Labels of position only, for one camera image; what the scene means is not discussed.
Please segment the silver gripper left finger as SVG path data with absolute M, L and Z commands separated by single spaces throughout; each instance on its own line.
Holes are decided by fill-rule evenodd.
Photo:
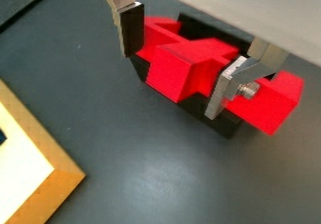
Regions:
M 145 45 L 145 5 L 137 0 L 107 0 L 118 27 L 122 52 L 137 54 Z

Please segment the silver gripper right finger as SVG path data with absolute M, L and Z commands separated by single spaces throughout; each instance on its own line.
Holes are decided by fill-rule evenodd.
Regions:
M 205 115 L 213 120 L 228 107 L 228 103 L 241 95 L 252 99 L 258 90 L 260 78 L 274 75 L 290 53 L 261 38 L 256 38 L 248 56 L 240 55 L 221 72 L 213 88 Z

